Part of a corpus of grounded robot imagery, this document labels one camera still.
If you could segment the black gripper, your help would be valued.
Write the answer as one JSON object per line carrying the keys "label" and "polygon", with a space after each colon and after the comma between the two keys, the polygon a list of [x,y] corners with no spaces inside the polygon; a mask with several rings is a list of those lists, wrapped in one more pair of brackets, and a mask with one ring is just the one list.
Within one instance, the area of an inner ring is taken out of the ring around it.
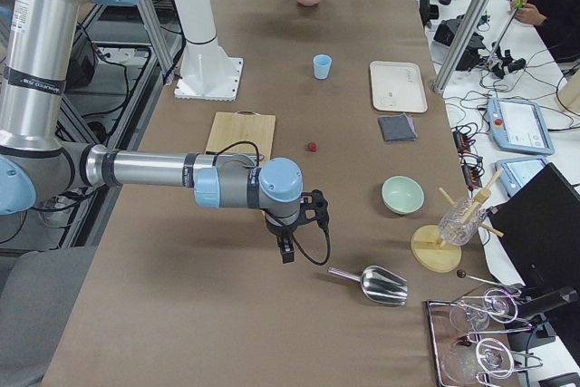
{"label": "black gripper", "polygon": [[286,224],[270,212],[265,213],[265,222],[268,231],[276,236],[282,263],[289,264],[294,262],[294,232],[297,230],[298,225],[296,223]]}

